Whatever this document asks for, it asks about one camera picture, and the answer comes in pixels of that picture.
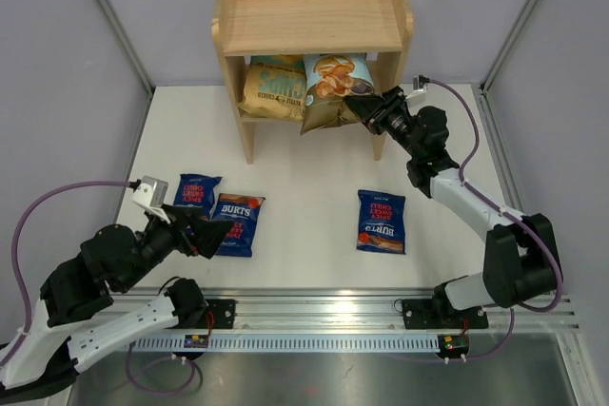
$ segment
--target white table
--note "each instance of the white table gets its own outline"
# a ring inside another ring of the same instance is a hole
[[[454,85],[472,107],[481,148],[468,176],[501,198],[497,172],[469,85]],[[459,102],[431,87],[427,103],[444,109],[447,149],[460,162],[473,144]],[[187,258],[171,254],[138,285],[159,286],[171,276],[217,288],[433,287],[481,271],[483,243],[459,218],[413,188],[408,156],[387,140],[383,158],[372,160],[369,135],[360,126],[311,132],[287,123],[257,125],[255,162],[247,165],[224,87],[158,87],[130,178],[150,175],[169,182],[166,203],[180,173],[224,177],[220,192],[264,196],[253,258]],[[358,189],[405,195],[406,255],[355,249]],[[143,229],[142,211],[122,203],[118,223]]]

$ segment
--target metal floor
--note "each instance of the metal floor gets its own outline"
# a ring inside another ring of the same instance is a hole
[[[492,337],[472,336],[472,353]],[[160,354],[135,353],[133,371]],[[515,335],[496,357],[464,365],[420,363],[409,354],[205,354],[197,360],[203,388],[174,397],[141,393],[125,380],[125,353],[115,353],[80,376],[68,405],[575,405],[554,337]],[[138,378],[148,387],[175,388],[189,370],[158,365]]]

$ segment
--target brown chip bag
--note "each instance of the brown chip bag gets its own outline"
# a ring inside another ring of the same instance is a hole
[[[301,122],[305,108],[303,56],[253,56],[246,76],[243,111]]]
[[[343,101],[345,95],[374,93],[365,54],[311,54],[304,57],[306,103],[301,134],[360,120]]]

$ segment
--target wooden shelf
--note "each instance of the wooden shelf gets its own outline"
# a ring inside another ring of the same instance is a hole
[[[246,160],[253,163],[254,131],[277,121],[242,112],[245,56],[376,52],[370,66],[375,89],[402,78],[413,32],[409,0],[216,0],[211,24]],[[374,159],[384,137],[373,137]]]

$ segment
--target blue and white chip bag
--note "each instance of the blue and white chip bag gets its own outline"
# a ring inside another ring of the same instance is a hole
[[[185,173],[180,175],[180,185],[173,199],[174,206],[201,208],[202,219],[209,219],[211,209],[216,201],[213,188],[220,183],[221,177],[211,178],[205,175]]]
[[[228,235],[220,245],[217,256],[251,257],[251,244],[256,234],[256,224],[264,197],[220,194],[213,221],[234,221]]]
[[[360,190],[358,196],[361,206],[357,249],[405,254],[403,208],[406,197],[372,190]]]

